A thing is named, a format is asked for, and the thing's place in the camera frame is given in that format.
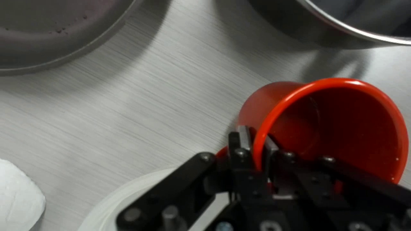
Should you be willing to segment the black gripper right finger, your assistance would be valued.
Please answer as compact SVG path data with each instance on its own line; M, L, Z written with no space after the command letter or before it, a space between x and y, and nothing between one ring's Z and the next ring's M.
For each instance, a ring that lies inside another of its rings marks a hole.
M343 183L298 154L281 150L267 137L264 141L264 173L273 197L335 197L343 192Z

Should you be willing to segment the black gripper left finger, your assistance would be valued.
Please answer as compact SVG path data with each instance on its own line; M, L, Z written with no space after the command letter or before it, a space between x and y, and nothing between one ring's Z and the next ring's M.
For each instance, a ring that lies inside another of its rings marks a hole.
M228 163L235 194L240 201L268 201L267 177L255 168L250 131L237 126L227 138Z

